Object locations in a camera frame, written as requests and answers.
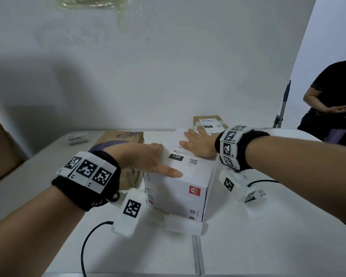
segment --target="white wall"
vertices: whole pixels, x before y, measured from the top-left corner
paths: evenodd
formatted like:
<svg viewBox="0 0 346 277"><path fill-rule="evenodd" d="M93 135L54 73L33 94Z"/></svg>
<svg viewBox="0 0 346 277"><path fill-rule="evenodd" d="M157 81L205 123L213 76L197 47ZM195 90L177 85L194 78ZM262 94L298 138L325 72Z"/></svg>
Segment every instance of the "white wall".
<svg viewBox="0 0 346 277"><path fill-rule="evenodd" d="M74 129L195 115L271 126L315 0L140 0L67 10L0 0L0 111L28 154Z"/></svg>
<svg viewBox="0 0 346 277"><path fill-rule="evenodd" d="M297 128L310 109L303 96L328 65L346 60L346 0L316 0L291 74L282 127Z"/></svg>

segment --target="white table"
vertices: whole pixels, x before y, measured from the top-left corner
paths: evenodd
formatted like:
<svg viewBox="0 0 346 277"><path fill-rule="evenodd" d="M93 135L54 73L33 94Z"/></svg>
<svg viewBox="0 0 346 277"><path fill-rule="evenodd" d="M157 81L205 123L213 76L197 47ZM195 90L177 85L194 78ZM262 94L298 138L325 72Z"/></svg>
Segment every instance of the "white table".
<svg viewBox="0 0 346 277"><path fill-rule="evenodd" d="M102 134L103 131L88 131L89 142L71 146L62 137L3 179L0 182L0 219L49 187L55 172L78 151L88 151ZM171 134L145 132L145 142L161 143ZM118 211L106 204L87 212L47 272L81 272L80 253L84 239L97 224L116 219ZM146 224L139 224L129 239L112 233L110 226L98 228L87 242L84 262L86 271L94 273L195 274L192 236Z"/></svg>
<svg viewBox="0 0 346 277"><path fill-rule="evenodd" d="M272 135L315 140L291 129ZM255 170L246 174L269 179ZM274 211L249 219L244 203L214 183L204 216L208 231L201 237L205 274L346 276L346 226L281 184L257 185Z"/></svg>
<svg viewBox="0 0 346 277"><path fill-rule="evenodd" d="M89 131L89 142L72 146L60 138L3 179L0 219L50 186L55 171L78 151L87 151L102 133ZM161 143L171 134L145 132L144 137L146 143ZM306 133L287 129L272 134L310 139ZM254 170L247 174L254 180L268 178ZM266 191L275 211L247 219L243 205L214 183L204 217L208 230L198 239L202 273L346 276L346 226L280 184L258 186ZM88 212L48 268L49 274L55 273L51 277L78 277L60 273L81 272L85 237L97 224L114 220L117 211L107 204ZM191 235L165 232L143 223L129 239L111 233L109 226L99 228L87 242L84 260L86 271L94 273L195 274Z"/></svg>

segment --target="black t-shirt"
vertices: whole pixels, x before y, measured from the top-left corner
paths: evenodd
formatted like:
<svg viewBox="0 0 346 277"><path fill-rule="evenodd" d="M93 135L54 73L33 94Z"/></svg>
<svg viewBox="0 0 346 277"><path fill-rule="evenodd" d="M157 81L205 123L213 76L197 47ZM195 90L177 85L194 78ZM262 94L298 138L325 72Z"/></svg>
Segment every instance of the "black t-shirt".
<svg viewBox="0 0 346 277"><path fill-rule="evenodd" d="M311 87L322 92L318 99L328 108L346 105L346 61L329 65Z"/></svg>

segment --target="person's right hand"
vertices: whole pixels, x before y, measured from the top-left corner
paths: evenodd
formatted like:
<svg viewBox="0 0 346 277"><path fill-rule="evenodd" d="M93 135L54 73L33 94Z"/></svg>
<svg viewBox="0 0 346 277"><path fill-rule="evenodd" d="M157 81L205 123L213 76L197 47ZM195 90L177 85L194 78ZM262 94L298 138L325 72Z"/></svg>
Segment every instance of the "person's right hand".
<svg viewBox="0 0 346 277"><path fill-rule="evenodd" d="M328 108L325 113L327 114L342 114L346 113L346 106L337 106Z"/></svg>
<svg viewBox="0 0 346 277"><path fill-rule="evenodd" d="M212 157L216 155L215 140L220 133L209 135L204 130L199 130L198 132L200 134L189 129L188 132L185 132L185 136L189 139L189 142L180 141L179 144L198 157Z"/></svg>

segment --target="fingernail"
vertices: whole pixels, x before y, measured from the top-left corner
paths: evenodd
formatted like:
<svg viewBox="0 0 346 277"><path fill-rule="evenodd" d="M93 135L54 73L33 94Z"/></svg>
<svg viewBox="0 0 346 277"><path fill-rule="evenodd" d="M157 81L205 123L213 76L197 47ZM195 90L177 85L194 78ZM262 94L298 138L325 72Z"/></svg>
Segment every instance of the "fingernail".
<svg viewBox="0 0 346 277"><path fill-rule="evenodd" d="M180 178L183 176L182 172L179 172L179 171L175 171L173 175L175 178Z"/></svg>

